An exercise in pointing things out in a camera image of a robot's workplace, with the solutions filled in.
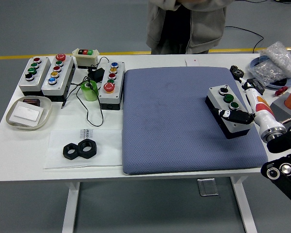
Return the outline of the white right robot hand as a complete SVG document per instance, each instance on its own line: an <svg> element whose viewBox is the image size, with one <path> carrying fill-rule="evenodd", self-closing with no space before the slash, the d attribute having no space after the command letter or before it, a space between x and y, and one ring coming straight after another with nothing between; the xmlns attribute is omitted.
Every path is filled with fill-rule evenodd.
<svg viewBox="0 0 291 233"><path fill-rule="evenodd" d="M276 120L273 111L261 94L245 79L239 78L238 81L245 91L252 113L217 108L214 108L213 111L221 118L230 122L240 124L255 122L259 125L259 135L265 143L285 134L287 132L285 126Z"/></svg>

